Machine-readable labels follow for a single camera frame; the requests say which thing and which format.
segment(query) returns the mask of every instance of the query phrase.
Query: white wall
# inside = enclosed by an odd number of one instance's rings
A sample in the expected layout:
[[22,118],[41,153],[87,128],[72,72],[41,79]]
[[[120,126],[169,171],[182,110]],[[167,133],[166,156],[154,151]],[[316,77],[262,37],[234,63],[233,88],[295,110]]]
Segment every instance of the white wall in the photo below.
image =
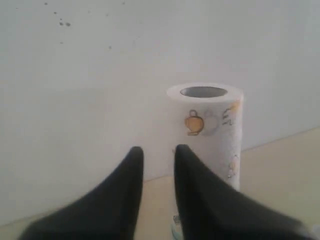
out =
[[132,145],[167,174],[174,84],[244,89],[244,148],[318,126],[319,25],[317,0],[1,0],[0,225],[83,195]]

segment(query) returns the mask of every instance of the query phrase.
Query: beige floor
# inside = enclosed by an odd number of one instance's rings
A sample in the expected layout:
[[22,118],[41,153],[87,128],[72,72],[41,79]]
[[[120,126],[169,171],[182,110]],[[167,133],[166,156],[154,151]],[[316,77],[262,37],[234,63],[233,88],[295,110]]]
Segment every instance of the beige floor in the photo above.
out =
[[[243,193],[309,227],[320,223],[320,128],[246,150],[241,159]],[[173,193],[172,177],[144,184],[135,239],[171,239]],[[0,227],[0,239],[17,239],[42,216]]]

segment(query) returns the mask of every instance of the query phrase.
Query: paper towel roll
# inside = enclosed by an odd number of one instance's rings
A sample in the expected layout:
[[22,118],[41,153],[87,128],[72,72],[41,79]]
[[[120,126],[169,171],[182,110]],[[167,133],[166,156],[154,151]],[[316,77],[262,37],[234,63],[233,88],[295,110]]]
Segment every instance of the paper towel roll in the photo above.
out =
[[239,189],[243,92],[216,83],[187,83],[167,90],[172,136]]

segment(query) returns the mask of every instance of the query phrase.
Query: toilet paper roll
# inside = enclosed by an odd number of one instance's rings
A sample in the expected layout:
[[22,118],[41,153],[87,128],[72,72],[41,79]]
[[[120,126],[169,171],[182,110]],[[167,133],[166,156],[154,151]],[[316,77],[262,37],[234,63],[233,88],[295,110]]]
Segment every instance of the toilet paper roll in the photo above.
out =
[[242,111],[240,89],[216,83],[187,83],[167,90],[172,134],[204,164],[239,189]]

